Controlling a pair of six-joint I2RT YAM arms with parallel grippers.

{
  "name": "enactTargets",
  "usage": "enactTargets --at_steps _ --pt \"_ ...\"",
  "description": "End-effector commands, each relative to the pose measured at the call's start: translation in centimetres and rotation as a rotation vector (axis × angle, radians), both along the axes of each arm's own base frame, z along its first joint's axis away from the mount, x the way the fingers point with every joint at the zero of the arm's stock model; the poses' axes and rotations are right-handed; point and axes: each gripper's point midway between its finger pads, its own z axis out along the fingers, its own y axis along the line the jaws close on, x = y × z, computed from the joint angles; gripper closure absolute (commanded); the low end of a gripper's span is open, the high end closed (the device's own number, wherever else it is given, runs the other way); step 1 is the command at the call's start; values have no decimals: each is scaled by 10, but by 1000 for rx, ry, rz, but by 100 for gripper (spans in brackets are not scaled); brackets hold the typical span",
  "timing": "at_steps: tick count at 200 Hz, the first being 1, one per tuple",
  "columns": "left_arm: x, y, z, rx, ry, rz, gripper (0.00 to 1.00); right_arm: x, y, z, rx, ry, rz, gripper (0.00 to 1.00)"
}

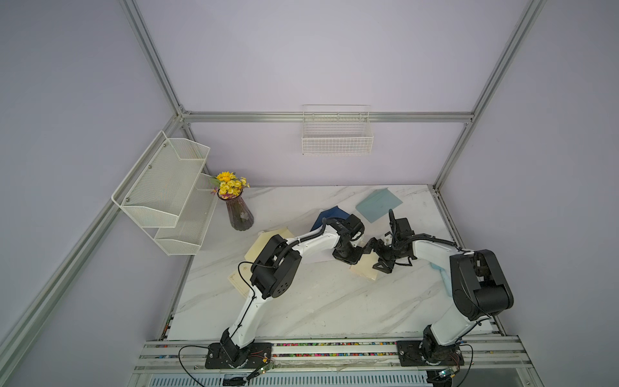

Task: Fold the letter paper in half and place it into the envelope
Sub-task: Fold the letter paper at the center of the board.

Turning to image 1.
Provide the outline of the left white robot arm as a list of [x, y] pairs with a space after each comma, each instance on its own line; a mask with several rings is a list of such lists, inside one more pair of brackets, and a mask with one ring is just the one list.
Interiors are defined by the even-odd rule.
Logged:
[[303, 258], [330, 252], [337, 261], [357, 264], [364, 253], [357, 245], [363, 234], [364, 224], [351, 214], [323, 219], [321, 227], [299, 237], [272, 236], [250, 264], [249, 295], [239, 316], [219, 340], [227, 364], [238, 368], [249, 359], [267, 305], [290, 288]]

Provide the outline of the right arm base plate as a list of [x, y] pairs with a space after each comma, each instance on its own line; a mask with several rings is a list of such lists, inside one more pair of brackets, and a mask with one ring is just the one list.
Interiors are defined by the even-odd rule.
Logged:
[[462, 366], [464, 359], [458, 346], [440, 346], [423, 340], [396, 342], [398, 359], [402, 367]]

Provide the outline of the peach lined letter paper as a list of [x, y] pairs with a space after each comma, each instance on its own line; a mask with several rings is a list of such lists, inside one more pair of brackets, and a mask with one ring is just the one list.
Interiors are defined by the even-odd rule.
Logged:
[[364, 254], [356, 264], [350, 266], [350, 270], [358, 276], [375, 281], [379, 272], [373, 266], [378, 262], [378, 258], [375, 253]]

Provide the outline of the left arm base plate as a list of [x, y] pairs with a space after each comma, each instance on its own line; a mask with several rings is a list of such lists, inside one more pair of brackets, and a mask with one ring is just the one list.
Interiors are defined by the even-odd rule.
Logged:
[[272, 343], [251, 343], [245, 348], [233, 344], [208, 346], [205, 369], [257, 369], [272, 359]]

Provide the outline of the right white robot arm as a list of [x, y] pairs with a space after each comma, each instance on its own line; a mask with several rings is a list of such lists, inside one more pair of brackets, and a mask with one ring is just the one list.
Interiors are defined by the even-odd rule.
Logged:
[[427, 326], [419, 353], [429, 365], [437, 365], [454, 354], [459, 341], [485, 319], [491, 319], [514, 305], [514, 295], [496, 254], [488, 249], [466, 250], [457, 243], [426, 233], [415, 233], [406, 218], [388, 212], [390, 242], [372, 238], [364, 251], [375, 253], [373, 268], [393, 272], [399, 260], [424, 260], [443, 270], [450, 282], [453, 305], [436, 322]]

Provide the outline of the dark blue envelope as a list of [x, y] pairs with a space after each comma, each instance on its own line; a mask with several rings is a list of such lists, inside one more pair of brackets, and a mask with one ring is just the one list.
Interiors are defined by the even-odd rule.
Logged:
[[348, 212], [341, 210], [338, 206], [334, 206], [328, 210], [322, 211], [310, 230], [313, 232], [322, 227], [322, 221], [324, 219], [347, 219], [349, 216], [350, 214]]

